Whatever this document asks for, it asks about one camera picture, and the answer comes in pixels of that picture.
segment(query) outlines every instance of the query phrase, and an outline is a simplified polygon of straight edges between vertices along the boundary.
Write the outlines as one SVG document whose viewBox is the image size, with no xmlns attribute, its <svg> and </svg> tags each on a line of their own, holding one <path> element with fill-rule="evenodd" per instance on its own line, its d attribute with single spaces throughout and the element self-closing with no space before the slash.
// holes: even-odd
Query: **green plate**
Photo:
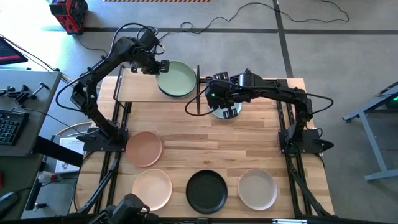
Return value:
<svg viewBox="0 0 398 224">
<path fill-rule="evenodd" d="M 157 85 L 167 95 L 181 97 L 193 91 L 197 84 L 195 72 L 182 62 L 171 61 L 169 72 L 156 76 Z"/>
</svg>

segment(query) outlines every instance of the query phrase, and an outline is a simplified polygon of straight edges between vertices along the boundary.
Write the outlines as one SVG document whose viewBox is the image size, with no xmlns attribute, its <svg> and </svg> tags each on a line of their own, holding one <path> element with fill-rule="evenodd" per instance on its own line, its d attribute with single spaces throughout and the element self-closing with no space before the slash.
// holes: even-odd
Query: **tape on floor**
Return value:
<svg viewBox="0 0 398 224">
<path fill-rule="evenodd" d="M 103 0 L 106 2 L 210 2 L 211 0 Z"/>
</svg>

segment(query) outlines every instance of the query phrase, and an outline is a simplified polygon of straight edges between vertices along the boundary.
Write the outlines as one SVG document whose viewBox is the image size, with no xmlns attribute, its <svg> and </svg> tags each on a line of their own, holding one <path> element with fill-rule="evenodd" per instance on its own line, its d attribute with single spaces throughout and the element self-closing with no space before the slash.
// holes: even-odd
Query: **keyboard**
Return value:
<svg viewBox="0 0 398 224">
<path fill-rule="evenodd" d="M 0 145 L 15 146 L 29 113 L 0 110 Z"/>
</svg>

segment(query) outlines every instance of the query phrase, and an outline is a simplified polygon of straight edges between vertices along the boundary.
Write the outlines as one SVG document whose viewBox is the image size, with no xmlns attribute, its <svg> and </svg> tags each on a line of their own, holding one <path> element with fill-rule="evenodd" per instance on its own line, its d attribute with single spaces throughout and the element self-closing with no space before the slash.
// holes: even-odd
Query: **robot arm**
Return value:
<svg viewBox="0 0 398 224">
<path fill-rule="evenodd" d="M 121 37 L 113 45 L 107 57 L 102 56 L 100 62 L 80 75 L 80 80 L 75 85 L 70 99 L 96 123 L 99 127 L 99 135 L 108 144 L 120 142 L 123 140 L 123 135 L 118 131 L 118 127 L 112 121 L 108 121 L 98 110 L 96 86 L 123 62 L 131 63 L 133 72 L 137 71 L 137 67 L 141 67 L 145 74 L 168 72 L 169 61 L 157 62 L 155 55 L 151 53 L 158 44 L 159 40 L 151 30 L 146 30 L 140 39 Z"/>
<path fill-rule="evenodd" d="M 228 108 L 223 113 L 225 119 L 236 117 L 236 109 L 231 109 L 234 103 L 248 102 L 258 97 L 270 98 L 295 106 L 295 123 L 289 128 L 288 138 L 301 140 L 304 126 L 312 117 L 312 103 L 304 90 L 282 86 L 277 81 L 263 80 L 259 75 L 250 72 L 228 77 L 228 73 L 218 73 L 208 82 L 205 96 L 208 105 L 213 108 Z"/>
</svg>

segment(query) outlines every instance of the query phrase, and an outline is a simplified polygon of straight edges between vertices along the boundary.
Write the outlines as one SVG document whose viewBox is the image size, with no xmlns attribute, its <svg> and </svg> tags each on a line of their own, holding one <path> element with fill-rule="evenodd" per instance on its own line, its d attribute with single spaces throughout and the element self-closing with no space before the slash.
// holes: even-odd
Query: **floor line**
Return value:
<svg viewBox="0 0 398 224">
<path fill-rule="evenodd" d="M 282 56 L 284 59 L 286 75 L 287 75 L 287 78 L 293 78 L 292 65 L 290 64 L 289 51 L 287 50 L 286 36 L 285 36 L 285 32 L 284 32 L 284 25 L 282 22 L 282 18 L 280 16 L 280 12 L 279 12 L 278 0 L 272 0 L 272 2 L 274 3 L 274 9 L 278 10 L 278 11 L 275 11 L 275 16 L 276 16 L 276 23 L 278 25 L 280 47 L 282 49 Z"/>
</svg>

